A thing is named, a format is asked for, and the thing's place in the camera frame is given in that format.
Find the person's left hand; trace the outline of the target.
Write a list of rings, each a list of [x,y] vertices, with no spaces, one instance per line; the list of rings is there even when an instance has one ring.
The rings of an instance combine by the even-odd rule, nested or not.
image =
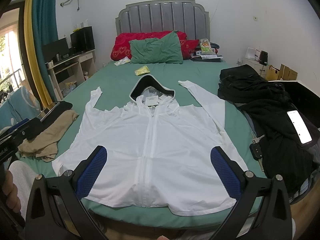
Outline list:
[[[14,213],[20,213],[21,201],[17,195],[17,186],[13,183],[13,176],[9,170],[5,171],[5,179],[2,185],[2,192],[6,196],[6,205]]]

